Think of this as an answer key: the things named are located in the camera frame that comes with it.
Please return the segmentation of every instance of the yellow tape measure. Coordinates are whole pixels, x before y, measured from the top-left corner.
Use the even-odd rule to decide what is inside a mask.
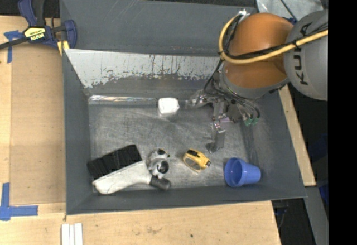
[[[184,163],[196,172],[200,172],[209,167],[211,161],[202,152],[194,149],[188,149],[184,154]]]

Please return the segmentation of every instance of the wooden table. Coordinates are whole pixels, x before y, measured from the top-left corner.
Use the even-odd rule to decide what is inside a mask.
[[[26,27],[22,17],[0,16],[0,43],[7,41],[5,31]],[[287,87],[280,96],[304,184],[316,185]],[[0,183],[10,182],[11,205],[39,204],[38,216],[0,221],[0,244],[60,244],[63,223],[82,223],[84,244],[281,244],[270,201],[66,216],[62,71],[55,49],[17,45],[10,64],[7,49],[0,51],[0,117]]]

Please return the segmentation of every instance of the blue cup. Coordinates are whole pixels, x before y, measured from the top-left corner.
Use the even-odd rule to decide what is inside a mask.
[[[229,186],[255,184],[262,176],[257,166],[246,163],[240,158],[230,158],[224,167],[224,179]]]

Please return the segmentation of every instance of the gray bin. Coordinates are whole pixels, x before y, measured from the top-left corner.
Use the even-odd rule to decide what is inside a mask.
[[[209,105],[182,107],[171,120],[157,115],[158,98],[177,97],[182,103],[204,86],[218,62],[219,32],[242,7],[140,0],[60,0],[60,7],[61,20],[74,20],[78,29],[76,48],[62,56],[67,214],[306,196],[277,92],[255,101],[261,112],[255,126],[223,123],[225,148],[215,153],[205,149]],[[130,71],[123,71],[123,60],[131,60]],[[93,99],[96,95],[114,101]],[[86,163],[133,142],[143,159],[159,147],[171,154],[171,189],[138,185],[98,194]],[[182,162],[189,147],[206,154],[212,166],[198,175],[191,172]],[[260,182],[227,186],[223,168],[230,157],[257,165]]]

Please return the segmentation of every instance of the black brush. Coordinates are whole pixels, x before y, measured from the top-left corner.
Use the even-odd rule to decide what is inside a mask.
[[[92,184],[101,194],[111,194],[134,184],[148,184],[162,190],[170,188],[170,181],[150,174],[141,159],[136,145],[129,145],[87,163],[94,181]]]

